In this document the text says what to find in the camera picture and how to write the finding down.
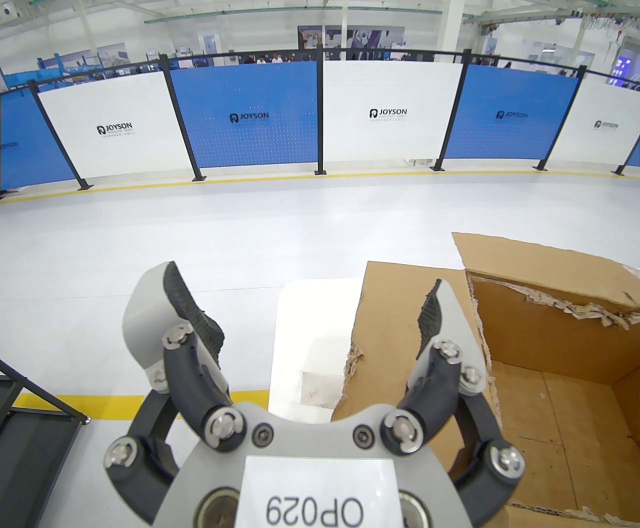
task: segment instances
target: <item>white panel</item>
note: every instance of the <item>white panel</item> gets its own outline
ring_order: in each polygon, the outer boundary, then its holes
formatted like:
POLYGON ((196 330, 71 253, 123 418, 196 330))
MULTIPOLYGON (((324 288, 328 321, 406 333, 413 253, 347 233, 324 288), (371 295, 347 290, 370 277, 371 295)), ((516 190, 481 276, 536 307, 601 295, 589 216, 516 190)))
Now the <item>white panel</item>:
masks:
POLYGON ((587 77, 550 159, 623 164, 639 135, 640 93, 587 77))
POLYGON ((438 157, 461 68, 433 62, 325 62, 325 161, 438 157), (383 109, 406 114, 383 116, 383 109))
POLYGON ((40 99, 82 178, 190 167, 162 72, 77 84, 40 99), (108 130, 122 124, 131 128, 108 130))

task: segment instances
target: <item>blue panel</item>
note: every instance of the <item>blue panel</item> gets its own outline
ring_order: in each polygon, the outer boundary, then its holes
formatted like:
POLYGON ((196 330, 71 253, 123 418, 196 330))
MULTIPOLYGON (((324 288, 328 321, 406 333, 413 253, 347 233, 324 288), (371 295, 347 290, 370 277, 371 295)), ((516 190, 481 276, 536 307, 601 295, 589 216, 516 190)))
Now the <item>blue panel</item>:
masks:
POLYGON ((317 160, 315 62, 182 69, 171 76, 198 167, 317 160))
POLYGON ((2 189, 74 179, 31 92, 3 95, 0 106, 2 189))
POLYGON ((545 157, 577 79, 470 65, 445 157, 545 157))
POLYGON ((636 147, 629 158, 629 163, 627 165, 632 165, 634 167, 640 167, 640 140, 636 143, 636 147))

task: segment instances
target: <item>black metal frame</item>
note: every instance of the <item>black metal frame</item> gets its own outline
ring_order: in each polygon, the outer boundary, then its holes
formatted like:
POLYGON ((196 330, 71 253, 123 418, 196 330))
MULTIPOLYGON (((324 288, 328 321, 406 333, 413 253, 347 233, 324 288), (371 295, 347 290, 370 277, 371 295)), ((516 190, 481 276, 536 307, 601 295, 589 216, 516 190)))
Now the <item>black metal frame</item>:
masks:
POLYGON ((326 175, 324 163, 324 52, 322 44, 316 47, 316 100, 317 100, 317 130, 318 130, 318 168, 316 176, 326 175))
POLYGON ((198 167, 198 163, 196 162, 193 148, 191 148, 191 141, 189 140, 189 134, 187 134, 187 127, 185 126, 184 119, 182 118, 182 111, 178 104, 178 96, 175 94, 173 79, 171 78, 169 59, 165 53, 160 54, 160 68, 164 74, 164 81, 166 82, 166 88, 169 91, 169 98, 171 99, 173 111, 175 112, 175 118, 178 121, 178 128, 182 134, 182 140, 184 141, 184 146, 187 149, 187 155, 189 156, 189 162, 191 163, 191 169, 193 170, 194 177, 191 181, 203 182, 207 177, 203 176, 202 172, 200 172, 200 167, 198 167))
POLYGON ((569 105, 567 105, 566 110, 564 111, 562 121, 560 121, 560 126, 556 131, 554 140, 551 141, 551 145, 549 145, 549 150, 547 151, 547 155, 538 162, 538 164, 534 167, 535 170, 539 170, 543 172, 547 170, 545 169, 545 165, 547 165, 547 162, 549 161, 549 156, 551 156, 551 153, 553 152, 556 142, 560 137, 560 132, 562 132, 564 123, 566 122, 566 119, 569 117, 569 112, 571 111, 571 107, 573 106, 573 102, 575 101, 575 96, 578 95, 578 90, 580 90, 580 85, 582 84, 582 80, 584 79, 584 74, 586 71, 587 71, 587 66, 585 66, 584 64, 578 68, 578 72, 575 75, 576 79, 578 79, 578 82, 575 84, 575 90, 573 91, 571 99, 569 99, 569 105))
MULTIPOLYGON (((39 86, 42 86, 43 84, 56 84, 56 83, 74 83, 76 81, 74 81, 75 78, 77 77, 91 77, 91 76, 96 76, 96 75, 100 75, 102 73, 105 72, 109 72, 109 71, 114 71, 114 70, 120 70, 120 69, 130 69, 130 68, 137 68, 140 66, 151 66, 151 65, 156 65, 159 67, 159 69, 161 69, 164 73, 164 78, 165 78, 165 82, 167 84, 167 89, 169 91, 169 95, 171 98, 171 102, 172 102, 172 106, 175 112, 175 116, 176 119, 178 121, 178 125, 180 128, 180 133, 182 134, 182 139, 185 145, 185 148, 187 150, 187 154, 189 156, 189 162, 191 163, 191 168, 193 170, 194 173, 194 178, 193 181, 194 182, 201 182, 203 181, 206 177, 202 176, 202 172, 200 171, 200 168, 198 167, 196 160, 195 160, 195 155, 193 153, 193 148, 191 146, 191 142, 189 140, 189 136, 186 130, 186 126, 184 124, 184 119, 182 117, 182 113, 180 110, 180 106, 178 104, 178 100, 177 100, 177 96, 175 93, 175 88, 173 86, 173 81, 171 78, 171 74, 170 74, 170 70, 172 68, 172 62, 176 63, 180 60, 196 60, 196 59, 214 59, 214 58, 224 58, 224 57, 238 57, 238 58, 242 58, 245 57, 247 55, 273 55, 275 53, 281 55, 281 56, 286 56, 286 55, 308 55, 310 59, 315 59, 316 61, 316 68, 317 68, 317 84, 316 84, 316 90, 317 90, 317 134, 318 134, 318 160, 317 160, 317 169, 314 171, 314 173, 316 175, 325 175, 326 174, 326 170, 324 170, 324 53, 326 52, 337 52, 337 53, 342 53, 342 52, 362 52, 362 51, 366 51, 366 52, 394 52, 393 49, 389 49, 389 48, 362 48, 362 49, 357 49, 357 48, 341 48, 341 47, 337 47, 337 48, 330 48, 330 49, 325 49, 321 44, 318 45, 315 49, 315 53, 314 50, 309 49, 274 49, 274 50, 263 50, 263 51, 230 51, 230 52, 225 52, 225 53, 209 53, 209 54, 201 54, 201 55, 192 55, 190 57, 185 57, 185 58, 180 58, 180 57, 176 57, 176 58, 170 58, 167 57, 166 54, 161 54, 159 56, 159 59, 156 60, 148 60, 148 61, 142 61, 142 62, 137 62, 137 63, 130 63, 130 64, 126 64, 126 65, 119 65, 119 66, 109 66, 109 67, 105 67, 105 68, 96 68, 95 70, 87 70, 86 72, 78 72, 76 74, 70 74, 70 75, 66 75, 66 76, 62 76, 62 77, 55 77, 53 79, 43 79, 40 81, 34 81, 31 80, 27 83, 26 87, 31 91, 31 93, 34 96, 34 99, 36 100, 36 103, 38 105, 38 108, 45 120, 45 123, 47 124, 51 134, 53 135, 53 138, 56 141, 56 144, 58 145, 58 148, 60 149, 61 153, 63 154, 63 157, 65 158, 65 161, 67 162, 67 164, 69 165, 69 168, 71 169, 72 173, 74 174, 74 177, 76 178, 76 180, 78 181, 78 183, 80 184, 80 190, 87 190, 89 188, 91 188, 91 185, 88 185, 87 182, 80 177, 80 175, 78 174, 76 168, 74 167, 71 159, 69 158, 67 151, 65 150, 64 146, 62 145, 62 142, 60 141, 60 137, 58 136, 57 132, 55 131, 55 128, 53 127, 51 121, 49 120, 49 117, 46 113, 46 110, 44 109, 44 107, 42 106, 42 102, 40 101, 40 97, 39 97, 39 86)), ((458 81, 458 89, 456 90, 456 95, 454 98, 454 104, 453 107, 451 109, 451 115, 449 116, 449 123, 447 124, 447 130, 445 132, 445 137, 442 143, 442 147, 440 149, 440 155, 438 156, 438 159, 435 161, 435 164, 433 166, 431 166, 430 168, 433 171, 436 172, 440 172, 443 171, 444 169, 442 168, 442 163, 446 157, 446 151, 447 151, 447 147, 449 144, 449 140, 451 138, 451 133, 453 130, 453 125, 454 125, 454 121, 456 118, 456 114, 458 112, 458 106, 460 104, 460 99, 461 99, 461 95, 462 95, 462 91, 463 91, 463 87, 464 87, 464 83, 465 83, 465 78, 467 75, 467 70, 468 70, 468 66, 470 64, 473 63, 474 59, 490 59, 493 60, 494 62, 496 62, 499 60, 503 60, 503 61, 512 61, 512 62, 520 62, 520 63, 525 63, 525 64, 535 64, 535 65, 543 65, 543 66, 551 66, 554 68, 561 68, 561 69, 565 69, 567 71, 572 71, 572 75, 575 74, 576 78, 578 79, 578 82, 576 84, 575 90, 573 92, 573 95, 570 99, 569 105, 564 113, 563 119, 560 123, 560 126, 558 128, 558 130, 556 131, 556 135, 551 143, 551 146, 546 154, 546 156, 541 159, 538 163, 537 166, 535 166, 534 168, 539 170, 539 171, 544 171, 545 169, 545 165, 548 162, 548 159, 553 151, 553 148, 556 145, 557 139, 564 127, 564 123, 566 122, 566 119, 569 115, 569 112, 573 106, 573 102, 575 100, 575 97, 577 95, 577 92, 580 88, 580 84, 584 78, 584 75, 586 73, 590 73, 590 74, 594 74, 597 76, 602 76, 602 77, 607 77, 609 79, 615 79, 617 81, 623 81, 625 83, 631 83, 631 84, 635 84, 637 86, 640 86, 640 81, 631 81, 629 79, 621 79, 619 77, 614 77, 612 75, 609 74, 603 74, 600 72, 593 72, 591 70, 587 70, 585 66, 580 66, 580 67, 571 67, 571 66, 566 66, 566 65, 560 65, 560 64, 552 64, 552 63, 547 63, 547 62, 543 62, 543 61, 537 61, 537 60, 529 60, 529 59, 522 59, 522 58, 517 58, 517 57, 505 57, 505 56, 500 56, 500 55, 487 55, 487 54, 478 54, 478 53, 472 53, 470 49, 465 49, 463 52, 458 52, 458 51, 439 51, 439 50, 428 50, 428 49, 400 49, 397 50, 398 52, 403 52, 403 53, 408 53, 408 54, 415 54, 415 53, 423 53, 423 54, 430 54, 433 56, 436 55, 442 55, 442 56, 452 56, 453 57, 453 61, 456 61, 458 59, 458 57, 461 58, 461 63, 462 63, 462 71, 461 71, 461 75, 460 75, 460 80, 458 81)), ((94 79, 92 82, 99 82, 100 79, 94 79)), ((7 95, 9 93, 13 93, 14 91, 19 91, 19 90, 23 90, 24 86, 20 86, 20 87, 15 87, 12 88, 10 90, 8 90, 7 92, 4 93, 0 93, 0 97, 2 95, 7 95)), ((625 164, 623 165, 619 165, 618 169, 616 169, 615 171, 613 171, 615 174, 621 175, 622 174, 622 170, 624 170, 624 167, 626 166, 626 164, 628 163, 629 158, 627 158, 627 161, 625 161, 625 164)))
MULTIPOLYGON (((70 428, 68 433, 66 433, 66 442, 60 444, 57 451, 55 452, 54 458, 48 461, 48 466, 46 466, 46 477, 42 481, 42 486, 38 490, 38 494, 35 495, 34 502, 29 502, 28 507, 29 510, 29 523, 28 525, 31 527, 36 527, 40 523, 42 515, 44 514, 45 507, 47 502, 49 501, 49 497, 53 492, 53 488, 55 482, 58 480, 60 476, 60 472, 62 470, 62 466, 64 466, 65 461, 67 460, 67 456, 71 451, 71 447, 73 446, 76 436, 83 425, 87 425, 91 421, 91 417, 81 413, 80 411, 74 409, 67 403, 63 402, 61 399, 53 396, 48 393, 25 376, 17 372, 15 369, 11 368, 4 361, 0 360, 0 372, 3 372, 4 375, 0 375, 0 382, 9 381, 12 383, 11 389, 9 393, 6 395, 3 402, 0 403, 0 435, 3 433, 3 429, 8 425, 8 421, 11 419, 10 417, 16 416, 16 414, 34 414, 40 416, 49 416, 56 417, 57 419, 63 419, 64 421, 68 421, 68 426, 66 428, 70 428), (14 407, 13 404, 15 400, 18 398, 22 389, 27 389, 31 391, 36 396, 42 398, 44 401, 49 404, 57 407, 59 410, 42 410, 42 409, 29 409, 22 407, 14 407)), ((22 482, 28 481, 31 477, 30 474, 22 474, 17 475, 18 479, 21 479, 22 482)))
POLYGON ((84 425, 87 425, 91 421, 90 416, 81 413, 79 410, 71 407, 68 403, 63 402, 60 398, 57 398, 53 394, 48 393, 42 387, 39 387, 38 385, 33 383, 29 378, 23 376, 21 373, 11 368, 2 360, 0 360, 0 372, 4 373, 4 379, 10 379, 14 382, 10 397, 8 397, 6 401, 0 406, 0 422, 4 419, 6 413, 9 412, 9 410, 11 409, 11 405, 13 405, 20 392, 24 388, 34 393, 39 398, 42 398, 44 401, 53 405, 57 409, 60 409, 60 411, 62 411, 64 414, 80 420, 80 422, 84 425))
POLYGON ((631 150, 629 151, 629 155, 627 156, 627 159, 625 160, 625 162, 622 165, 618 165, 617 169, 611 171, 611 172, 613 172, 613 174, 615 174, 617 176, 624 176, 624 174, 622 174, 622 171, 625 169, 625 167, 629 163, 629 160, 631 159, 631 156, 634 153, 634 150, 636 149, 638 144, 640 144, 640 136, 638 136, 638 139, 636 139, 636 142, 634 143, 634 146, 631 147, 631 150))
POLYGON ((27 86, 29 87, 29 90, 31 90, 31 94, 35 99, 36 105, 38 106, 38 109, 42 114, 42 118, 44 119, 44 122, 47 124, 49 128, 49 132, 51 132, 51 135, 53 136, 53 139, 56 142, 56 145, 60 149, 60 152, 62 153, 62 157, 65 158, 65 161, 67 162, 67 165, 69 165, 69 168, 71 169, 71 172, 74 175, 74 178, 76 178, 77 182, 80 184, 80 188, 78 190, 86 191, 87 189, 90 189, 91 187, 93 187, 93 185, 89 185, 85 179, 80 178, 80 174, 78 174, 78 171, 76 170, 73 162, 71 161, 71 158, 67 154, 67 150, 65 149, 65 146, 62 144, 62 141, 60 140, 60 137, 58 136, 56 129, 53 127, 53 124, 51 123, 51 119, 49 119, 49 115, 47 114, 47 111, 45 110, 42 104, 42 101, 40 100, 40 90, 38 89, 38 85, 34 81, 29 81, 27 86))
POLYGON ((460 72, 460 80, 458 81, 458 89, 456 90, 456 96, 453 100, 453 107, 451 108, 451 115, 449 116, 449 123, 447 124, 447 131, 444 134, 442 140, 442 147, 440 148, 440 155, 434 165, 429 168, 434 172, 442 172, 442 162, 447 153, 447 147, 449 146, 449 140, 451 133, 453 132, 453 123, 456 120, 456 114, 458 113, 458 106, 460 105, 460 99, 462 98, 462 90, 464 89, 465 79, 467 78, 467 70, 471 62, 471 48, 466 48, 462 54, 462 70, 460 72))

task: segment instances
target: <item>torn cardboard edge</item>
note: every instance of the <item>torn cardboard edge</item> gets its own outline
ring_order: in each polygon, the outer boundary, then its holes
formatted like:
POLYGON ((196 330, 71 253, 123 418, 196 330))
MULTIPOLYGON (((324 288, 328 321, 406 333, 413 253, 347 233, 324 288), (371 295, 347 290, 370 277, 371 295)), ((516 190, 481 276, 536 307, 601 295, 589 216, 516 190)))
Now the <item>torn cardboard edge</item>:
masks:
POLYGON ((484 338, 484 327, 482 324, 482 319, 480 319, 480 313, 478 312, 478 301, 476 299, 476 294, 474 292, 474 283, 471 279, 469 273, 467 273, 467 287, 469 289, 469 294, 471 297, 471 305, 474 309, 474 318, 476 320, 476 327, 478 332, 480 333, 480 348, 482 349, 482 353, 484 356, 484 362, 486 363, 486 387, 489 391, 488 403, 493 410, 493 414, 495 416, 496 421, 498 422, 498 427, 502 431, 502 413, 500 412, 500 399, 498 398, 498 388, 495 386, 495 377, 491 375, 492 372, 492 360, 491 360, 491 351, 489 350, 489 344, 484 338))
POLYGON ((536 513, 543 513, 545 515, 553 515, 555 517, 567 517, 572 519, 580 519, 583 521, 599 522, 601 524, 609 524, 613 526, 625 526, 628 528, 640 528, 640 523, 624 521, 619 517, 606 513, 604 517, 598 517, 587 506, 583 506, 582 510, 566 509, 560 511, 558 509, 542 508, 540 506, 530 506, 519 502, 517 500, 510 500, 507 502, 509 506, 514 508, 528 509, 529 511, 535 511, 536 513))
POLYGON ((640 323, 640 312, 627 312, 624 314, 613 314, 606 308, 596 304, 596 303, 588 303, 586 305, 576 305, 572 302, 565 301, 562 299, 557 299, 548 293, 541 292, 539 290, 529 288, 527 286, 521 286, 518 284, 512 284, 510 282, 505 282, 503 280, 496 280, 493 278, 487 278, 479 275, 474 275, 474 280, 480 282, 492 282, 494 284, 499 284, 501 286, 506 286, 518 293, 521 293, 525 296, 526 302, 534 303, 537 305, 545 305, 553 308, 558 308, 562 310, 565 314, 570 314, 576 319, 599 319, 602 323, 602 326, 611 326, 615 324, 624 328, 625 330, 630 330, 632 324, 640 323))

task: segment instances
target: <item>white column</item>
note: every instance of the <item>white column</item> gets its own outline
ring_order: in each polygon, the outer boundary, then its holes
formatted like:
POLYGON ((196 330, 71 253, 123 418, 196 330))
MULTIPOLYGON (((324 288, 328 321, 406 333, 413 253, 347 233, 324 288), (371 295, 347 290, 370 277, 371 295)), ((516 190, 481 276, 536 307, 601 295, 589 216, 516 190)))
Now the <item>white column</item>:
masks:
POLYGON ((587 30, 586 22, 587 19, 582 19, 580 22, 580 31, 578 31, 578 35, 575 37, 575 44, 573 45, 573 50, 571 51, 571 57, 569 57, 569 64, 567 64, 567 66, 575 66, 575 60, 578 58, 578 52, 580 51, 580 46, 582 45, 584 32, 587 30))
POLYGON ((91 53, 94 55, 98 55, 98 47, 95 45, 95 39, 93 38, 93 33, 91 32, 91 27, 89 26, 89 21, 86 18, 86 12, 84 10, 83 0, 78 0, 78 14, 80 14, 80 22, 82 23, 82 27, 84 29, 84 36, 86 37, 87 42, 89 43, 89 49, 91 53))
POLYGON ((455 51, 458 44, 460 26, 462 25, 465 0, 445 0, 445 2, 442 18, 440 19, 438 47, 436 49, 455 51))
MULTIPOLYGON (((349 0, 342 0, 342 36, 340 38, 340 47, 341 48, 346 48, 347 47, 347 18, 348 18, 348 13, 349 13, 349 0)), ((347 52, 343 51, 342 53, 340 53, 340 60, 341 61, 346 61, 347 60, 347 52)))

